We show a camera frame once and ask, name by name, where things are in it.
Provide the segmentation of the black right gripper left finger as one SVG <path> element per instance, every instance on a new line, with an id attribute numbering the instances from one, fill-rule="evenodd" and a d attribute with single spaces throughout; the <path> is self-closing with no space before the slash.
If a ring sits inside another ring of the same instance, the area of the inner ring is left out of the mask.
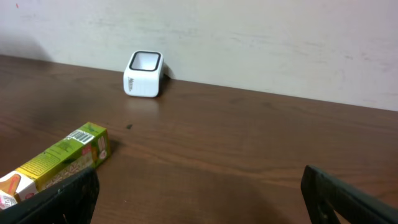
<path id="1" fill-rule="evenodd" d="M 100 183 L 94 168 L 86 168 L 27 200 L 1 212 L 7 223 L 84 223 L 93 217 Z"/>

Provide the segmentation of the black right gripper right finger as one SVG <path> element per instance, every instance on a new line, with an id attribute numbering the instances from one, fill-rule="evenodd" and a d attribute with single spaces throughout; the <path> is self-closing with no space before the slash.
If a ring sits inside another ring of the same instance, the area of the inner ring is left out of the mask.
<path id="1" fill-rule="evenodd" d="M 339 223 L 337 213 L 349 223 L 397 224 L 397 209 L 315 166 L 305 166 L 300 188 L 312 224 Z"/>

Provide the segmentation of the green snack box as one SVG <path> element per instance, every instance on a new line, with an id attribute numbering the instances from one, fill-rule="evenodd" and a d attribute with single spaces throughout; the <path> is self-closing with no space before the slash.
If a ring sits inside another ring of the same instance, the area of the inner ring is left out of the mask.
<path id="1" fill-rule="evenodd" d="M 111 155 L 106 128 L 87 122 L 1 177 L 1 210 L 20 203 Z"/>

